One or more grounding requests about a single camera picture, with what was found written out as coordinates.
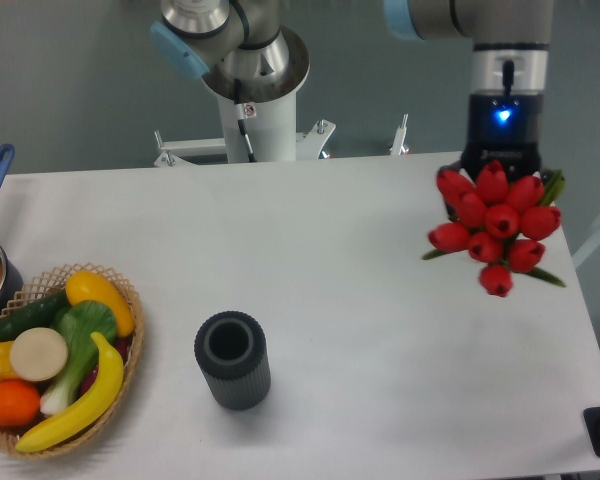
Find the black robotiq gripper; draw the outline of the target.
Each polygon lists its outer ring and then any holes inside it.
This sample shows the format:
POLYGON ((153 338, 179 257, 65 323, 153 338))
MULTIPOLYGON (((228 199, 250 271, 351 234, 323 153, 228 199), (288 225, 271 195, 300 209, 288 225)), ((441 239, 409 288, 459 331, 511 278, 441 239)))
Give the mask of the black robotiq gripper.
POLYGON ((543 106, 542 94, 472 94, 461 168, 473 180, 494 160, 500 162, 510 181, 538 172, 543 106))

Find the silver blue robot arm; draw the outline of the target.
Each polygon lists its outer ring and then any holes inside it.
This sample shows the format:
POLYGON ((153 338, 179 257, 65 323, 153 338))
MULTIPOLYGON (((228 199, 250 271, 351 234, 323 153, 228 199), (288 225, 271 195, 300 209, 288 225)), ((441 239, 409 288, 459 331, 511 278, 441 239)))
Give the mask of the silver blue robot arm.
MULTIPOLYGON (((302 39, 276 1, 164 1, 150 29, 163 58, 202 80, 218 101, 232 163, 319 157, 333 125, 296 129, 296 94, 309 73, 302 39)), ((541 168, 538 152, 553 5, 549 1, 388 1, 403 39, 473 42, 468 131, 458 167, 476 177, 499 161, 510 180, 541 168)))

